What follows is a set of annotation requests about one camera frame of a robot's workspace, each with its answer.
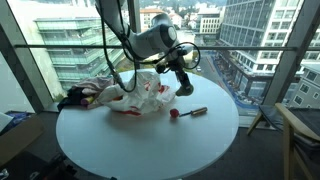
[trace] gray carpet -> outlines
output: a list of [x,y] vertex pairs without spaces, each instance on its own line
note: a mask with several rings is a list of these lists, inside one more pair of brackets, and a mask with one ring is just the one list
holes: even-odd
[[[55,136],[57,113],[39,114],[46,131],[28,147],[27,151],[45,161],[61,152]],[[250,137],[247,128],[239,128],[237,136],[229,148],[217,162],[184,180],[282,180],[282,135],[277,131],[255,129]],[[81,180],[105,179],[77,167],[76,177]],[[296,168],[295,179],[305,179],[301,170]]]

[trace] chair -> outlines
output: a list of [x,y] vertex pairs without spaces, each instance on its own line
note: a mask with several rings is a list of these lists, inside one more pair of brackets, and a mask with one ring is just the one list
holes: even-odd
[[248,136],[261,120],[283,134],[285,180],[293,179],[295,160],[307,179],[315,179],[307,164],[320,165],[320,109],[287,109],[281,103],[260,105],[258,115],[247,131]]

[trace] car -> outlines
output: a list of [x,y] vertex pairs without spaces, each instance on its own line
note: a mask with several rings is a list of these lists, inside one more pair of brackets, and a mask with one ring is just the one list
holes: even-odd
[[201,72],[201,71],[202,71],[202,69],[201,69],[200,66],[197,66],[196,70],[197,70],[198,72]]

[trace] white round table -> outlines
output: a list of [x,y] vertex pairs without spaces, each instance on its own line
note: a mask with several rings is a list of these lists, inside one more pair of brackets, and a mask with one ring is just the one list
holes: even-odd
[[[121,73],[129,80],[132,71]],[[218,85],[190,74],[194,92],[175,97],[158,112],[133,117],[108,107],[87,110],[66,106],[58,117],[57,139],[67,157],[83,169],[118,180],[178,179],[214,163],[230,147],[239,115],[231,97]],[[161,83],[178,89],[175,74],[161,74]],[[207,107],[206,114],[173,120],[180,113]]]

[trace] plastic bag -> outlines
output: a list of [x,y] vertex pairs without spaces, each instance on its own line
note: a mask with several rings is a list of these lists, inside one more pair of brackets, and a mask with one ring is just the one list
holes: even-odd
[[[134,75],[126,84],[126,89],[134,86]],[[175,92],[167,85],[161,85],[160,75],[155,72],[137,72],[134,91],[127,93],[119,85],[104,89],[95,100],[114,111],[139,116],[158,111],[175,97]]]

